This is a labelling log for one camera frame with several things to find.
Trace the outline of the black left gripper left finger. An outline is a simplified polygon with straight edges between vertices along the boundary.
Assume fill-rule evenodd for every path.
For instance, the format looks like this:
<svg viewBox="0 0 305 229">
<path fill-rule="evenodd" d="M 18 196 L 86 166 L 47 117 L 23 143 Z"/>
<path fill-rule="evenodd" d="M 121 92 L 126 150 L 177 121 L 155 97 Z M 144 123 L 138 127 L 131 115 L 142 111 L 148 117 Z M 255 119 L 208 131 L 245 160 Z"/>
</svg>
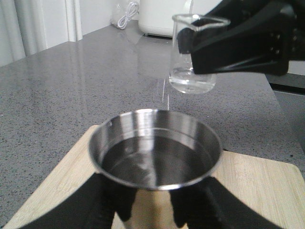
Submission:
<svg viewBox="0 0 305 229">
<path fill-rule="evenodd" d="M 94 173 L 62 203 L 22 229 L 110 229 L 114 213 L 131 217 L 136 189 Z"/>
</svg>

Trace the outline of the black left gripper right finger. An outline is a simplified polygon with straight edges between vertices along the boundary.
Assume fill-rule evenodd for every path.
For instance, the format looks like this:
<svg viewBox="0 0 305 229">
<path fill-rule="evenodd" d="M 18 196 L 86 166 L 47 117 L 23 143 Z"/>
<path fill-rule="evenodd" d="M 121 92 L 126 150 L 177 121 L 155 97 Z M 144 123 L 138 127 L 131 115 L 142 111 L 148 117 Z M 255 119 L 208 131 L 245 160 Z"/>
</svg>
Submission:
<svg viewBox="0 0 305 229">
<path fill-rule="evenodd" d="M 189 229 L 279 229 L 216 178 L 170 191 L 175 224 Z"/>
</svg>

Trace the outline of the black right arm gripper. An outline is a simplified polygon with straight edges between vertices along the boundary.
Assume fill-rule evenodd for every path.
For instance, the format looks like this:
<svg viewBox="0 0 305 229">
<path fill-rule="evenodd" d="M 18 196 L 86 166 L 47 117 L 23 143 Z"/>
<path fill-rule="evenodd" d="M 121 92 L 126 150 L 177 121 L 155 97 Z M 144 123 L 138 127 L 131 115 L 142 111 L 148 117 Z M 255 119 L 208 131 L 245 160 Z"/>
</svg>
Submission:
<svg viewBox="0 0 305 229">
<path fill-rule="evenodd" d="M 178 50 L 195 74 L 284 75 L 305 59 L 303 0 L 223 0 L 178 32 Z"/>
</svg>

